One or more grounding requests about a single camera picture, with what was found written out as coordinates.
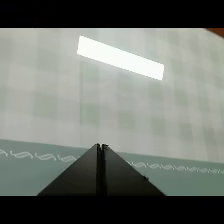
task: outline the checkered tablecloth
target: checkered tablecloth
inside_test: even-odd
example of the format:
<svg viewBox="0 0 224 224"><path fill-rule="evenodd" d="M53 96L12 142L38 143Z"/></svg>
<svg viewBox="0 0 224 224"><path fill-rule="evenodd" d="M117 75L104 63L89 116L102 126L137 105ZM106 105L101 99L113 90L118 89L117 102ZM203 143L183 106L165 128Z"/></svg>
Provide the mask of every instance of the checkered tablecloth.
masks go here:
<svg viewBox="0 0 224 224"><path fill-rule="evenodd" d="M77 55L79 36L164 64ZM224 40L205 29L0 29L0 138L224 161Z"/></svg>

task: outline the white rectangle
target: white rectangle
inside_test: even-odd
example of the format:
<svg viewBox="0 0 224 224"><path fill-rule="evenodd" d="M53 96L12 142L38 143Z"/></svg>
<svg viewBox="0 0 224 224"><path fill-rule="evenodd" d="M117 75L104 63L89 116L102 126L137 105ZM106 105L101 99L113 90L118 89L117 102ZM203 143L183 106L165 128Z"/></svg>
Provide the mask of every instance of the white rectangle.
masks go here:
<svg viewBox="0 0 224 224"><path fill-rule="evenodd" d="M83 36L79 37L77 54L154 79L163 79L163 64Z"/></svg>

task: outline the white strip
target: white strip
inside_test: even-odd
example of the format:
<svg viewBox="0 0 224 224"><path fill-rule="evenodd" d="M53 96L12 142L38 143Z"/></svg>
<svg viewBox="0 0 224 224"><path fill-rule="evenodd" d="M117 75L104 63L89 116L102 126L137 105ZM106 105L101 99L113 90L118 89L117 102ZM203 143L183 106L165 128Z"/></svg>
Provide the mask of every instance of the white strip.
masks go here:
<svg viewBox="0 0 224 224"><path fill-rule="evenodd" d="M162 80L164 65L80 36L78 55Z"/></svg>

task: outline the decorative border pattern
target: decorative border pattern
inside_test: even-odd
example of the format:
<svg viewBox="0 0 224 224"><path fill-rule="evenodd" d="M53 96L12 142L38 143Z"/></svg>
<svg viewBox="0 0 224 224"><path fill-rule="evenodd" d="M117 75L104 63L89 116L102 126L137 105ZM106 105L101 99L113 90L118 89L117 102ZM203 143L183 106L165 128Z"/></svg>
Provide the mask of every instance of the decorative border pattern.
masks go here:
<svg viewBox="0 0 224 224"><path fill-rule="evenodd" d="M17 159L25 159L25 158L30 158L30 159L39 159L42 161L45 160L53 160L53 161L61 161L61 162L73 162L76 161L80 156L74 157L74 156L65 156L61 157L60 155L53 155L53 154L43 154L39 155L38 153L31 154L30 152L19 152L19 153L13 153L12 151L9 151L7 153L6 151L0 149L0 156L4 155L6 157L8 156L14 156ZM174 171L188 171L188 172L198 172L198 173L207 173L207 174L224 174L224 170L220 169L210 169L210 168L199 168L199 167L185 167L185 166L175 166L175 165L163 165L159 163L153 163L153 164L148 164L148 163L143 163L143 162L138 162L134 163L126 161L129 165L135 167L135 168L150 168L150 169L163 169L163 170L174 170Z"/></svg>

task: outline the green and white checkered pattern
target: green and white checkered pattern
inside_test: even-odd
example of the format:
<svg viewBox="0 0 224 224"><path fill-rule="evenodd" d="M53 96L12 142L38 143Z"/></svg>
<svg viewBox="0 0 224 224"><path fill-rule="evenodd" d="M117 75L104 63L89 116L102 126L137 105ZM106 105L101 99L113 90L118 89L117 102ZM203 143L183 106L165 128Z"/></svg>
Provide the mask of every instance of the green and white checkered pattern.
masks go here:
<svg viewBox="0 0 224 224"><path fill-rule="evenodd" d="M164 64L77 55L79 36ZM204 29L0 29L0 138L224 162L224 40Z"/></svg>

